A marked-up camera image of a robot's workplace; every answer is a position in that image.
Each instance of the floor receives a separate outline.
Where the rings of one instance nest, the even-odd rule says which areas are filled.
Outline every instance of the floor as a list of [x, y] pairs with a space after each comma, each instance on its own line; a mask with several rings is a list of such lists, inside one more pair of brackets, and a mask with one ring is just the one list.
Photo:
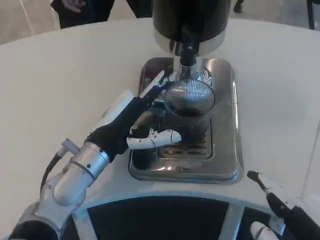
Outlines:
[[[51, 0], [0, 0], [0, 44], [59, 29]], [[316, 29], [320, 31], [320, 5], [314, 6]], [[126, 0], [115, 0], [110, 21], [132, 19]], [[230, 17], [254, 19], [307, 28], [306, 0], [245, 0], [243, 13]]]

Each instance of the cable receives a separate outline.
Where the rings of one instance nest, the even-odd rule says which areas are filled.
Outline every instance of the cable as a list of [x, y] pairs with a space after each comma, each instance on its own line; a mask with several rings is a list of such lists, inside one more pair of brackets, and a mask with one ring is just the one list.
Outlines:
[[61, 156], [56, 153], [52, 160], [50, 161], [49, 165], [46, 167], [45, 172], [43, 174], [42, 180], [41, 180], [41, 186], [40, 186], [40, 194], [43, 186], [46, 184], [47, 178], [49, 173], [52, 171], [52, 169], [55, 167], [55, 165], [59, 162], [59, 160], [62, 159]]
[[55, 167], [57, 162], [59, 162], [60, 159], [62, 159], [67, 152], [70, 152], [72, 154], [77, 154], [79, 152], [79, 148], [77, 145], [75, 145], [69, 138], [66, 138], [63, 143], [61, 143], [62, 147], [60, 150], [54, 155], [52, 160], [50, 161], [49, 165], [46, 167], [45, 172], [43, 174], [42, 180], [41, 180], [41, 185], [40, 185], [40, 194], [41, 190], [46, 184], [47, 178], [49, 173], [52, 171], [52, 169]]

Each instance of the person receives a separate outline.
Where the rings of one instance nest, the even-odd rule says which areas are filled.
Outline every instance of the person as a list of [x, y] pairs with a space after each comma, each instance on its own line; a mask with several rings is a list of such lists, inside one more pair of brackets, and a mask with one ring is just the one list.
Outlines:
[[[137, 18], [152, 17], [151, 0], [126, 0]], [[53, 0], [62, 29], [84, 24], [105, 22], [115, 0]]]

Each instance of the espresso machine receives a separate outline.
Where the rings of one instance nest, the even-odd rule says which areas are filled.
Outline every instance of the espresso machine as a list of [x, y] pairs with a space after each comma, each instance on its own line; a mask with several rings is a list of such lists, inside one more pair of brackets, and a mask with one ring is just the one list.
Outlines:
[[[214, 94], [214, 106], [202, 138], [132, 150], [128, 168], [133, 177], [191, 183], [235, 183], [241, 179], [243, 158], [234, 71], [226, 60], [203, 57], [223, 43], [230, 4], [230, 0], [152, 1], [154, 38], [172, 57], [155, 57], [144, 65], [139, 93], [165, 70], [168, 82], [178, 84], [189, 79], [205, 83]], [[137, 120], [131, 128], [133, 133], [143, 135], [144, 128], [146, 132], [150, 128], [165, 129], [165, 95], [164, 90]]]

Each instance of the black pants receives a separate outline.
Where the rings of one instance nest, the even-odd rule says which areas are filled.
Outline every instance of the black pants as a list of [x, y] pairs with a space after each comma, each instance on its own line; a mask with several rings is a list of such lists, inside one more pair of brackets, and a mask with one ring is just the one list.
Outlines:
[[[152, 17], [152, 0], [126, 1], [137, 18]], [[107, 21], [115, 0], [85, 0], [85, 2], [86, 5], [81, 8], [81, 13], [75, 13], [66, 9], [61, 0], [54, 0], [52, 2], [51, 6], [59, 15], [62, 29]]]

